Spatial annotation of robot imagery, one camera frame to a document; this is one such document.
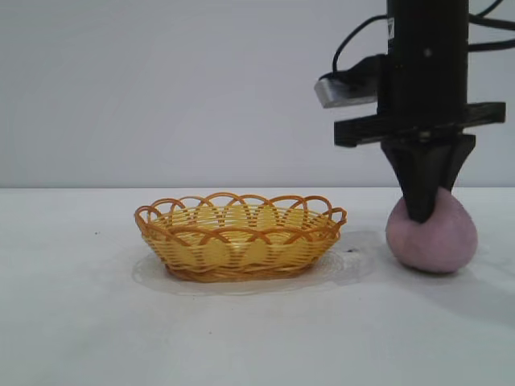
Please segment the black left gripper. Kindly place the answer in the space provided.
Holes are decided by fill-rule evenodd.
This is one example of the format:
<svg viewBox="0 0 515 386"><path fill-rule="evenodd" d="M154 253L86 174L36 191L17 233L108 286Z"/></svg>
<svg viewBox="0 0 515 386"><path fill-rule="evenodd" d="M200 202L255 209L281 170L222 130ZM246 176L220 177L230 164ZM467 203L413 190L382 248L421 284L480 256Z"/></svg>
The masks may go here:
<svg viewBox="0 0 515 386"><path fill-rule="evenodd" d="M490 48L468 42L469 23L491 22L471 15L467 1L389 1L385 17L388 51L333 72L342 105L377 103L377 112L336 122L334 142L356 147L383 141L381 149L402 189L408 216L423 224L434 212L439 188L453 189L476 136L388 139L433 133L446 137L505 122L504 102L468 103L468 56Z"/></svg>

